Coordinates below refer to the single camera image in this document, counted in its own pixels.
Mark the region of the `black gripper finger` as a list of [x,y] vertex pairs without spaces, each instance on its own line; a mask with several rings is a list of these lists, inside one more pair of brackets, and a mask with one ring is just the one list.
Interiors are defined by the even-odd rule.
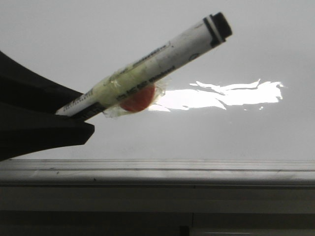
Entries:
[[55,114],[81,95],[0,54],[0,159],[83,145],[92,124]]

